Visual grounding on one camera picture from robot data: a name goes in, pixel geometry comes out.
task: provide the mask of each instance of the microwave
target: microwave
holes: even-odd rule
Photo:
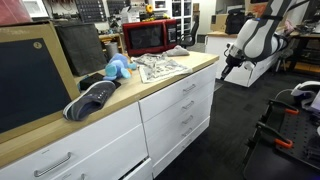
[[[177,45],[177,22],[163,19],[122,25],[129,56],[161,53]]]

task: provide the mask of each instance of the wooden countertop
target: wooden countertop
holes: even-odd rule
[[[207,34],[207,36],[209,37],[229,37],[229,38],[237,38],[238,37],[238,34],[231,34],[231,35],[228,35],[224,32],[220,32],[220,31],[212,31],[212,32],[209,32]]]
[[[172,57],[178,63],[191,67],[194,72],[215,63],[219,56],[190,52],[190,56]],[[122,84],[106,102],[102,110],[91,114],[81,122],[66,121],[64,118],[44,125],[0,144],[0,167],[3,167],[23,156],[26,156],[50,143],[53,143],[93,122],[98,121],[112,112],[122,109],[188,75],[179,75],[154,83],[143,84],[138,70],[133,71],[132,78],[120,79]],[[82,77],[75,78],[78,83]]]

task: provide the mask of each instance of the paper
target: paper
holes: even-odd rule
[[[141,80],[143,83],[151,83],[167,79],[180,74],[192,73],[192,69],[168,58],[166,55],[145,54],[138,58],[132,58],[138,63]]]

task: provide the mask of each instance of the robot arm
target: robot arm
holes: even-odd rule
[[[261,18],[248,20],[238,34],[235,43],[229,48],[227,66],[221,73],[221,80],[233,67],[252,70],[257,62],[266,59],[288,45],[283,36],[275,33],[278,24],[296,0],[270,0]]]

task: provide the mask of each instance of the blue plush toy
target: blue plush toy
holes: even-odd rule
[[[131,70],[137,69],[136,63],[128,63],[128,58],[122,54],[116,53],[105,67],[106,76],[104,80],[115,80],[124,77],[131,77]]]

